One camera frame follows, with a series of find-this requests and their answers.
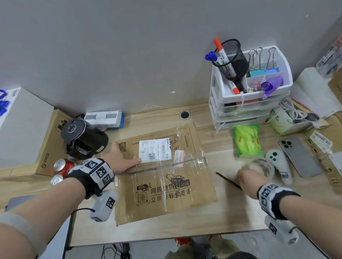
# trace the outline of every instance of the purple plastic bag roll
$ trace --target purple plastic bag roll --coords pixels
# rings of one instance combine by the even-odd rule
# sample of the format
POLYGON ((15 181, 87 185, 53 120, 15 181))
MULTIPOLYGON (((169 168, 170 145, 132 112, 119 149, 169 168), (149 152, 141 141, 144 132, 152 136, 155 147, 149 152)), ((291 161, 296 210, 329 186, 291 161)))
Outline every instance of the purple plastic bag roll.
POLYGON ((261 90, 265 91, 264 97, 262 97, 263 100, 265 100, 267 97, 271 95, 275 90, 278 89, 279 86, 283 84, 283 77, 277 76, 274 78, 269 79, 267 82, 263 82, 261 84, 261 90))

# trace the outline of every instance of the pen holder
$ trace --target pen holder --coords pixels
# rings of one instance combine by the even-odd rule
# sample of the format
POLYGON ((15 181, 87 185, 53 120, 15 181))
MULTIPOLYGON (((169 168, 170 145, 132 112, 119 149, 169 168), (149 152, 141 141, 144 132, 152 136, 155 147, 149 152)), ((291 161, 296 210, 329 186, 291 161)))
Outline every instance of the pen holder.
MULTIPOLYGON (((249 69, 248 61, 245 55, 241 51, 241 44, 236 39, 226 40, 221 43, 224 51, 226 52, 229 62, 223 65, 213 65, 218 67, 224 76, 230 81, 237 81, 245 76, 249 69)), ((220 53, 217 48, 215 54, 220 57, 220 53)))

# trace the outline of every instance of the desk organizer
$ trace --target desk organizer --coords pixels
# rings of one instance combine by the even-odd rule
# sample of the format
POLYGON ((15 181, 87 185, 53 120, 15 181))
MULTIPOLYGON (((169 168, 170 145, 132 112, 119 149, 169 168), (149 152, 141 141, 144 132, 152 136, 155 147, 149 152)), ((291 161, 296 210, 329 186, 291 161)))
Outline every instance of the desk organizer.
MULTIPOLYGON (((249 59, 249 52, 250 50, 243 51, 247 60, 249 59)), ((271 78, 282 76, 284 79, 283 85, 265 100, 262 100, 264 91, 235 95, 232 91, 232 82, 222 75, 218 67, 212 66, 209 108, 217 131, 229 130, 238 125, 264 123, 269 116, 270 110, 277 107, 280 101, 289 94, 290 87, 293 84, 291 68, 280 49, 277 46, 263 47, 260 62, 259 66, 258 57, 254 69, 260 67, 265 74, 260 72, 262 75, 251 77, 248 72, 241 79, 241 83, 247 89, 247 86, 250 86, 252 82, 265 82, 271 78), (273 68, 273 59, 271 58, 269 69, 265 70, 269 58, 268 51, 271 48, 275 49, 274 67, 277 69, 270 69, 273 68)))

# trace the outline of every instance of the brown cardboard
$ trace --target brown cardboard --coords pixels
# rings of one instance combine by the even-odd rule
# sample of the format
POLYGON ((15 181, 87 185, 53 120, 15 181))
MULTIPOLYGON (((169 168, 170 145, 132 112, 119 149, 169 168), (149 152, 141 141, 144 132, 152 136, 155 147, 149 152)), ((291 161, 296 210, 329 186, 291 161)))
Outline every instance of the brown cardboard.
POLYGON ((329 81, 328 86, 336 98, 342 103, 342 69, 329 81))
POLYGON ((217 200, 195 125, 145 134, 118 141, 127 159, 138 156, 139 141, 170 138, 172 159, 143 163, 117 177, 119 200, 115 203, 116 224, 177 212, 217 200), (173 163, 176 150, 185 151, 182 167, 173 163))
POLYGON ((323 153, 322 150, 310 139, 314 130, 321 133, 327 139, 332 141, 332 153, 338 153, 342 151, 342 112, 338 112, 326 121, 330 124, 328 127, 320 129, 312 129, 306 135, 306 142, 311 148, 312 153, 316 156, 320 164, 325 170, 332 187, 336 193, 342 194, 342 176, 336 166, 329 158, 329 154, 323 153))
POLYGON ((61 137, 61 129, 71 117, 60 110, 54 110, 36 163, 33 165, 0 170, 0 177, 40 174, 54 176, 54 163, 61 158, 68 158, 65 141, 61 137))

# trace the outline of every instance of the gray smartphone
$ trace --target gray smartphone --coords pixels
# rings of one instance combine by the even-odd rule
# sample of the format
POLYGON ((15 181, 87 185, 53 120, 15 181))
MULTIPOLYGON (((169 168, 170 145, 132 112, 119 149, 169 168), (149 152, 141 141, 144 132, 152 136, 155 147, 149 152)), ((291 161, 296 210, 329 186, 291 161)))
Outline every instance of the gray smartphone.
POLYGON ((278 143, 301 177, 312 177, 323 173, 323 169, 313 159, 299 138, 288 137, 278 143))

